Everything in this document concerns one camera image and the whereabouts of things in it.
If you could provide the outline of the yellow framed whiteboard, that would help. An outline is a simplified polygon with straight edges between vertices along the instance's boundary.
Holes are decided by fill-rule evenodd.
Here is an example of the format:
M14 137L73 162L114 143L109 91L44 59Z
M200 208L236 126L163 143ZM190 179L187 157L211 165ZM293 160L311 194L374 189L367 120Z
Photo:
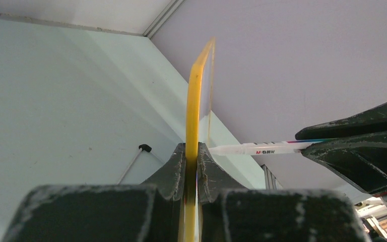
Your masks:
M185 117L185 183L181 241L196 241L199 228L199 145L209 144L216 38L212 37L193 63L187 91Z

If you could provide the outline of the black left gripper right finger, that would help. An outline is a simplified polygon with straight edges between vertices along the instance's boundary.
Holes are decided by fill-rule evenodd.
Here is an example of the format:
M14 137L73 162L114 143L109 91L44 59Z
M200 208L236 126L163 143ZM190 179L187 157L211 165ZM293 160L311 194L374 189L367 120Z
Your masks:
M349 199L331 190L254 190L198 145L201 241L370 241Z

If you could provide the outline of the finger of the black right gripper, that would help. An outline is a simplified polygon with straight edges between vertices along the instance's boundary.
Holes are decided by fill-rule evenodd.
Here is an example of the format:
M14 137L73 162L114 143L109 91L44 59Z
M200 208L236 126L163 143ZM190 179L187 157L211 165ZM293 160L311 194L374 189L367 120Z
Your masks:
M363 193L387 193L387 131L330 139L301 154Z
M295 139L344 138L383 131L387 131L387 102L347 118L305 127Z

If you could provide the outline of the white marker pen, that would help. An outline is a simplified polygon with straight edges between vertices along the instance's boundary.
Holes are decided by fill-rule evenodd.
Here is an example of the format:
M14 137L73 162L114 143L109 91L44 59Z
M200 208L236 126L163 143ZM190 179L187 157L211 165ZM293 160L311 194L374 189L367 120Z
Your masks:
M310 139L296 141L281 141L281 142L264 142L264 143L244 143L238 145L222 145L209 148L211 154L227 156L227 155L271 155L271 154L290 154L299 153L307 147L329 141L331 139Z

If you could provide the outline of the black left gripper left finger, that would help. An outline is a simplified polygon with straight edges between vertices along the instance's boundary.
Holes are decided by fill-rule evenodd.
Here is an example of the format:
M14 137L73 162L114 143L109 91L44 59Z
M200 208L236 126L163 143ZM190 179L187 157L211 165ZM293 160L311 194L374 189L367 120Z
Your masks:
M139 185L43 185L19 204L3 241L178 241L185 145Z

